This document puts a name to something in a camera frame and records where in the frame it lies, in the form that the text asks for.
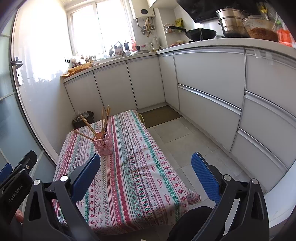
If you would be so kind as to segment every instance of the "window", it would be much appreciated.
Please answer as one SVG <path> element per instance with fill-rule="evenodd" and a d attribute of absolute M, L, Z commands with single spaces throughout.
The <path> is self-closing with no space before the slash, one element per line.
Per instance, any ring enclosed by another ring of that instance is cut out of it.
<path fill-rule="evenodd" d="M 117 41 L 131 43 L 132 27 L 123 1 L 100 1 L 70 13 L 70 36 L 76 54 L 102 58 Z"/>

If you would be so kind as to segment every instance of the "pink basket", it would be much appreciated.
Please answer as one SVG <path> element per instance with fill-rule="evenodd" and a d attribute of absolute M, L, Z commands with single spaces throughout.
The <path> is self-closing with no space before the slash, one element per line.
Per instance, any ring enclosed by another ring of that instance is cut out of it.
<path fill-rule="evenodd" d="M 108 134 L 108 130 L 106 132 L 105 138 L 97 139 L 95 137 L 92 143 L 94 144 L 100 156 L 111 155 L 113 153 L 113 141 Z"/>

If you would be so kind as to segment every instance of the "floor mat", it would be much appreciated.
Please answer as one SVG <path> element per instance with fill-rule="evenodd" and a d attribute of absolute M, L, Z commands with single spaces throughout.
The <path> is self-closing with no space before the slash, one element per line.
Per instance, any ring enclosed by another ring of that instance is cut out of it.
<path fill-rule="evenodd" d="M 146 128 L 157 126 L 167 121 L 182 117 L 182 115 L 180 115 L 168 105 L 141 113 L 141 115 L 145 121 Z"/>

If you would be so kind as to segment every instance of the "metal screw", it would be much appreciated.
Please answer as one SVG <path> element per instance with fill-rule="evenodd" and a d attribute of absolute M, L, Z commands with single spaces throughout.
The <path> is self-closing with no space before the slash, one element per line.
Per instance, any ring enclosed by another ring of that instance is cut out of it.
<path fill-rule="evenodd" d="M 257 185 L 259 182 L 258 182 L 257 179 L 253 178 L 253 179 L 252 179 L 252 183 L 254 183 L 255 185 Z"/>
<path fill-rule="evenodd" d="M 36 179 L 35 181 L 34 181 L 34 185 L 38 185 L 40 183 L 40 180 L 39 179 Z"/>
<path fill-rule="evenodd" d="M 68 180 L 68 176 L 62 176 L 61 178 L 60 178 L 60 180 L 62 181 L 62 182 L 65 182 L 65 181 L 67 181 Z"/>
<path fill-rule="evenodd" d="M 224 179 L 225 181 L 230 181 L 230 180 L 231 180 L 231 176 L 229 176 L 229 175 L 224 175 L 223 179 Z"/>

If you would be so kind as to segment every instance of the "black frying pan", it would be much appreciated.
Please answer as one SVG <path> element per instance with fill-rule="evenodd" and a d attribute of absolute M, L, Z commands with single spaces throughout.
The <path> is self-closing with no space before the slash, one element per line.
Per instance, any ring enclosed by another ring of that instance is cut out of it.
<path fill-rule="evenodd" d="M 178 29 L 178 30 L 181 30 L 182 32 L 185 32 L 186 36 L 193 41 L 213 39 L 215 38 L 217 33 L 215 30 L 205 29 L 205 28 L 192 29 L 188 31 L 184 28 L 179 28 L 175 26 L 168 26 L 168 28 Z"/>

